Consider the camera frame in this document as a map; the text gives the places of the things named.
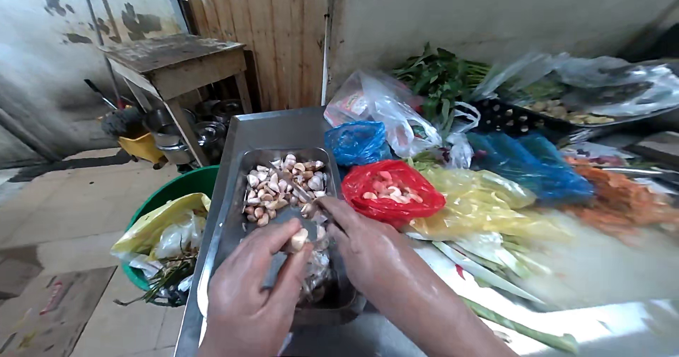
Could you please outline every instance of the shredded carrot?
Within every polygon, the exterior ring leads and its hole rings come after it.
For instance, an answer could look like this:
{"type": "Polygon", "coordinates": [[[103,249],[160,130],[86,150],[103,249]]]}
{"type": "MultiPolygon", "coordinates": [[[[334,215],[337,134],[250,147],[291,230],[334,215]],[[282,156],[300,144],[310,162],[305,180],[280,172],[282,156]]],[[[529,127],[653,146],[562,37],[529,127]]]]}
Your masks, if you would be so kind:
{"type": "Polygon", "coordinates": [[[579,165],[575,171],[594,185],[596,196],[589,203],[567,206],[567,210],[590,226],[625,243],[624,236],[637,234],[637,226],[679,226],[679,209],[671,207],[666,196],[653,193],[648,186],[596,167],[579,165]]]}

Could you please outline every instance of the wall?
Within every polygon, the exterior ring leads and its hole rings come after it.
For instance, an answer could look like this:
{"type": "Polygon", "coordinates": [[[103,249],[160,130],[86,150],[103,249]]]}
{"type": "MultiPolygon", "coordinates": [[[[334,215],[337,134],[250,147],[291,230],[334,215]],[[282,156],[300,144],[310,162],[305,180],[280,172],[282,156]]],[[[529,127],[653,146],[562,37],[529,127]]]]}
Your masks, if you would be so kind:
{"type": "Polygon", "coordinates": [[[263,111],[320,105],[328,0],[189,3],[201,36],[253,51],[263,111]]]}
{"type": "MultiPolygon", "coordinates": [[[[92,0],[104,44],[182,31],[171,0],[107,1],[110,15],[92,0]]],[[[97,122],[108,109],[83,82],[114,95],[86,1],[0,0],[0,11],[0,108],[59,156],[114,144],[97,122]]],[[[0,165],[18,151],[7,146],[0,165]]]]}
{"type": "Polygon", "coordinates": [[[479,61],[615,54],[674,1],[334,0],[329,96],[356,68],[389,69],[427,41],[479,61]]]}

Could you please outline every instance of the cardboard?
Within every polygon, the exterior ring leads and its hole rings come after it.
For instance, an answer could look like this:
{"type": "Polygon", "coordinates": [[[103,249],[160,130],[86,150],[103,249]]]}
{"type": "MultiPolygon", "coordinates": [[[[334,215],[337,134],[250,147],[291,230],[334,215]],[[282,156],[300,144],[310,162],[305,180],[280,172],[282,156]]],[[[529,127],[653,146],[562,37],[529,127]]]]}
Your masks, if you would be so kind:
{"type": "Polygon", "coordinates": [[[40,271],[40,266],[0,257],[0,299],[19,296],[40,271]]]}
{"type": "Polygon", "coordinates": [[[115,268],[35,278],[0,306],[0,356],[70,355],[115,268]]]}

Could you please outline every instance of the stainless steel tray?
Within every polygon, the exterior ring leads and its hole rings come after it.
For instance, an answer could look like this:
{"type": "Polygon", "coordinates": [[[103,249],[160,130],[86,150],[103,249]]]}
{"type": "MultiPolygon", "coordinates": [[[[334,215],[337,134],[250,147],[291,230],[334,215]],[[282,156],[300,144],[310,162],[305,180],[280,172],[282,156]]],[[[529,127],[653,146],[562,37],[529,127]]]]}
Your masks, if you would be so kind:
{"type": "MultiPolygon", "coordinates": [[[[221,229],[222,235],[219,248],[216,251],[213,271],[233,252],[242,238],[257,228],[256,224],[248,222],[246,216],[242,214],[243,196],[245,196],[247,188],[245,175],[257,165],[268,167],[269,162],[284,158],[287,154],[294,154],[297,160],[301,162],[322,161],[325,163],[325,167],[321,171],[328,176],[327,195],[339,195],[340,176],[337,164],[334,159],[331,161],[331,157],[322,148],[259,149],[239,154],[239,159],[235,160],[239,164],[238,177],[235,178],[234,186],[227,186],[227,191],[233,189],[231,190],[233,191],[232,201],[221,229]]],[[[316,239],[316,225],[310,220],[302,218],[298,207],[288,205],[279,209],[276,218],[270,223],[284,223],[295,216],[299,217],[304,227],[309,230],[310,239],[316,239]]],[[[334,241],[331,242],[329,253],[331,268],[337,274],[337,285],[334,287],[335,289],[328,290],[320,302],[310,307],[296,308],[293,326],[344,324],[356,318],[365,305],[365,298],[356,291],[346,276],[344,263],[334,241]]],[[[207,289],[207,284],[202,284],[202,288],[207,289]]]]}

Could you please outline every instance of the wooden wall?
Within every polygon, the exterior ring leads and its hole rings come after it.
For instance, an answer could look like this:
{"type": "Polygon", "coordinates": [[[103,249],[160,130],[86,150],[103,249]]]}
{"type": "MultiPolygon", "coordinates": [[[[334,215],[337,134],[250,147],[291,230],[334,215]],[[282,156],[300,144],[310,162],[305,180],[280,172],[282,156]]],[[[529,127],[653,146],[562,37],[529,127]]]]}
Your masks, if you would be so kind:
{"type": "Polygon", "coordinates": [[[199,34],[245,43],[262,111],[320,105],[327,0],[189,0],[199,34]]]}

